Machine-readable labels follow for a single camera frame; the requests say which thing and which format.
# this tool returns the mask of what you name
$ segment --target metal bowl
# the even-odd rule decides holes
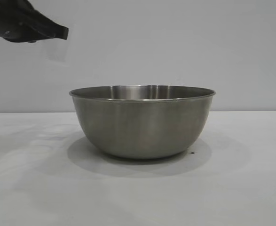
[[[103,86],[70,92],[86,137],[118,157],[155,159],[185,151],[205,125],[213,90]]]

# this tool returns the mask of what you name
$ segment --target white table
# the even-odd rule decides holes
[[[276,226],[276,112],[211,112],[167,161],[83,137],[74,113],[0,114],[0,226]]]

